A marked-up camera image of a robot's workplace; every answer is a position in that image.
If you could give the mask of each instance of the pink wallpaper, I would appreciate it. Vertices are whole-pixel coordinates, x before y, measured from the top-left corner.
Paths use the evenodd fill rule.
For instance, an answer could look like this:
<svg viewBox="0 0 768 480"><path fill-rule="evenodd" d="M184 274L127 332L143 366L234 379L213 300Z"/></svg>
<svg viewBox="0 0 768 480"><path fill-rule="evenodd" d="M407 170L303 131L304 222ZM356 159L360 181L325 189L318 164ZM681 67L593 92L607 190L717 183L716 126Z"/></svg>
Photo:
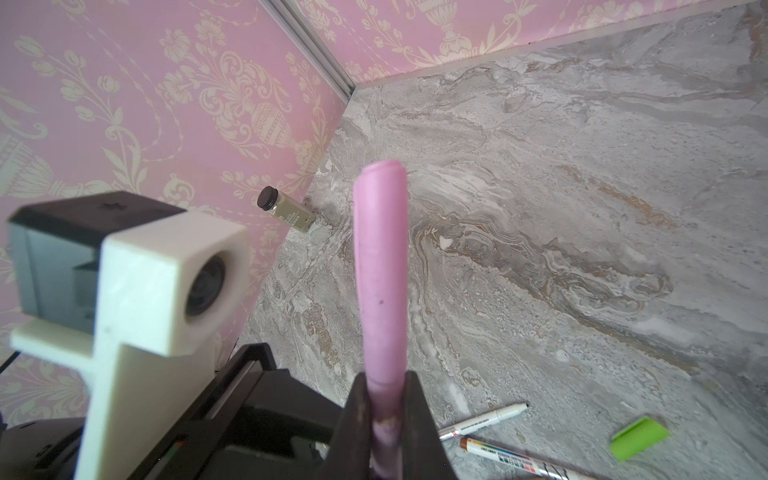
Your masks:
<svg viewBox="0 0 768 480"><path fill-rule="evenodd" d="M296 0L356 84L697 0Z"/></svg>
<svg viewBox="0 0 768 480"><path fill-rule="evenodd" d="M226 359L287 233L256 196L272 184L303 198L343 103L257 2L0 9L0 217L23 203L129 190L247 225L250 289L217 334ZM0 362L24 321L0 248ZM22 355L0 376L10 425L86 405L79 376L49 362Z"/></svg>

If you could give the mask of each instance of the green eraser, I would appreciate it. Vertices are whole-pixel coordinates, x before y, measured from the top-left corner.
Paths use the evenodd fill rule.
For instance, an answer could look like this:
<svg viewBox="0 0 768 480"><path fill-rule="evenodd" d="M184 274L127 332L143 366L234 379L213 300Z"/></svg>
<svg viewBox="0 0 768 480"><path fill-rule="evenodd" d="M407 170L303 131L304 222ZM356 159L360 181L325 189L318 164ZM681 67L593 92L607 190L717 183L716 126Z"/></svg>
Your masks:
<svg viewBox="0 0 768 480"><path fill-rule="evenodd" d="M669 436L666 428L650 417L643 417L614 435L611 451L623 462Z"/></svg>

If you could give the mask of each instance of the camera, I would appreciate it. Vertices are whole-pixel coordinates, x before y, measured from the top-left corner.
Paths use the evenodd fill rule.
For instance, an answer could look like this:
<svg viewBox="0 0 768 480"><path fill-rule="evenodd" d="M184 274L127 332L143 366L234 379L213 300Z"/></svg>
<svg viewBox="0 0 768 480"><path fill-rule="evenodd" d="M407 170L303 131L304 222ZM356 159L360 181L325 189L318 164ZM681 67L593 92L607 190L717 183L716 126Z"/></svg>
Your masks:
<svg viewBox="0 0 768 480"><path fill-rule="evenodd" d="M246 227L128 192L8 221L22 311L11 345L91 393L75 478L127 478L214 378L214 333L248 285Z"/></svg>

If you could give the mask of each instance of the gray marble floor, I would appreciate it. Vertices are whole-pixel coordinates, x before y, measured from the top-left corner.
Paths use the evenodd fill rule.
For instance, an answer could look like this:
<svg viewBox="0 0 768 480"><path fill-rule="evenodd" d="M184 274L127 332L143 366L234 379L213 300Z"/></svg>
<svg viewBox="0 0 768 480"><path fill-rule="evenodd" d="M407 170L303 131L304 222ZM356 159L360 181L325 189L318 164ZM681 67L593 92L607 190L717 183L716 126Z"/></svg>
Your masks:
<svg viewBox="0 0 768 480"><path fill-rule="evenodd" d="M241 342L343 403L351 196L409 171L409 366L439 426L601 478L768 478L768 4L357 91ZM671 437L625 463L643 414ZM514 478L445 444L461 478Z"/></svg>

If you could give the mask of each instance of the bottle label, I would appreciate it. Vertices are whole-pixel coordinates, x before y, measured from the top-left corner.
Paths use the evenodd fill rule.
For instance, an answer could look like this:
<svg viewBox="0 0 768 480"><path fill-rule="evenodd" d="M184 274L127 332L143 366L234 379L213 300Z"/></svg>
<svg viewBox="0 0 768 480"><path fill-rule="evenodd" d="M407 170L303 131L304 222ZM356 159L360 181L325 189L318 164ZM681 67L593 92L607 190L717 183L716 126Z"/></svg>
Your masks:
<svg viewBox="0 0 768 480"><path fill-rule="evenodd" d="M288 216L286 216L286 217L283 217L283 216L281 215L281 216L280 216L280 219L281 219L283 222L285 222L285 223L288 223L290 226L293 226L293 225L296 225L296 222L297 222L297 221L299 221L299 214L297 214L297 213L295 213L295 212L294 212L294 213L292 213L292 214L290 214L290 215L288 215Z"/></svg>

